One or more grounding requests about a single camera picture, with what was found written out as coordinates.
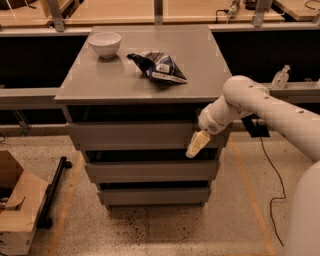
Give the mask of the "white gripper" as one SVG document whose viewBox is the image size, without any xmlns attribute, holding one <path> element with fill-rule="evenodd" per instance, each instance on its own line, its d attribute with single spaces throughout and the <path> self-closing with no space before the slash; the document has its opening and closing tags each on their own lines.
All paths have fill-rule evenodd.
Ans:
<svg viewBox="0 0 320 256">
<path fill-rule="evenodd" d="M 210 141 L 211 135 L 222 132 L 226 126 L 215 121 L 209 110 L 204 108 L 198 116 L 198 126 L 202 131 L 195 131 L 186 151 L 188 158 L 195 157 Z"/>
</svg>

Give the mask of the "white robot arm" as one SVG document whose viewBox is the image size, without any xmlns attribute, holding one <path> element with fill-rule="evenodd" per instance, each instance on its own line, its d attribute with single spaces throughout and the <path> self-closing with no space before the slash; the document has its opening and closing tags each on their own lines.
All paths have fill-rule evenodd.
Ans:
<svg viewBox="0 0 320 256">
<path fill-rule="evenodd" d="M 236 119 L 255 114 L 308 156 L 313 164 L 297 183 L 289 214 L 284 256 L 320 256 L 320 115 L 270 95 L 246 76 L 233 76 L 222 95 L 198 116 L 186 156 L 195 157 L 213 135 Z"/>
</svg>

